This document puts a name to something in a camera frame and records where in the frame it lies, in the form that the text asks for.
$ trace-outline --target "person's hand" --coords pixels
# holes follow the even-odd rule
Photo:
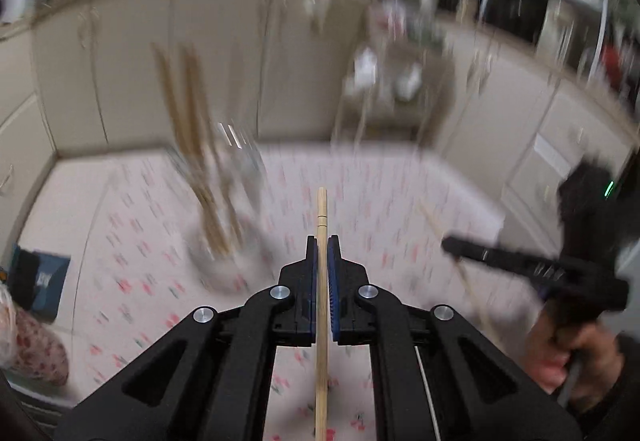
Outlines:
[[[615,336],[599,323],[559,329],[545,310],[525,341],[524,371],[551,394],[567,376],[571,351],[586,352],[584,367],[570,401],[581,412],[595,407],[620,377],[624,357]]]

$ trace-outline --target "silver bolt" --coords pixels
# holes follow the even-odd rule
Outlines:
[[[196,320],[196,322],[199,322],[201,324],[206,324],[207,322],[211,322],[212,318],[213,318],[213,309],[210,309],[208,307],[200,307],[199,309],[196,309],[193,312],[193,319]]]
[[[375,298],[376,296],[378,296],[378,288],[370,285],[360,286],[358,289],[358,294],[362,298]]]
[[[284,300],[291,294],[291,291],[287,286],[272,287],[269,294],[276,300]]]
[[[446,322],[453,318],[453,309],[451,309],[449,306],[438,306],[434,310],[433,314],[438,320]]]

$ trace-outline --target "table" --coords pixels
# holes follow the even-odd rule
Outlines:
[[[260,229],[273,280],[305,256],[316,231],[316,190],[328,190],[329,233],[345,259],[404,303],[474,310],[439,241],[417,209],[422,200],[447,230],[494,241],[503,217],[439,158],[409,146],[268,146]],[[110,156],[110,176],[86,243],[73,319],[72,371],[89,394],[201,305],[222,311],[273,284],[210,293],[194,275],[178,225],[176,175],[161,152]],[[502,341],[514,353],[539,309],[520,280],[468,266]],[[313,440],[314,349],[278,348],[264,439]],[[375,440],[367,347],[330,344],[328,439]]]

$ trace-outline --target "white tablecloth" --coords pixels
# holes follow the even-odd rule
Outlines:
[[[422,200],[447,230],[492,242],[502,216],[430,154],[393,146],[330,151],[320,146],[262,149],[266,188],[260,227],[271,268],[299,261],[315,234],[316,190],[328,189],[329,234],[342,256],[363,264],[371,283],[404,303],[430,309],[448,303],[473,320],[474,310],[450,260],[417,210]],[[188,261],[170,164],[162,153],[117,159],[82,263],[74,313],[74,366],[91,392],[200,305],[222,311],[263,287],[238,284],[209,293]],[[509,275],[469,266],[513,349],[538,310],[530,288]],[[374,440],[375,417],[367,347],[330,344],[328,439]],[[279,348],[264,439],[313,440],[314,348]]]

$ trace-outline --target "green light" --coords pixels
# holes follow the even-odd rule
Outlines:
[[[613,181],[609,183],[609,186],[607,186],[607,191],[604,192],[605,199],[611,195],[612,191],[613,191]]]

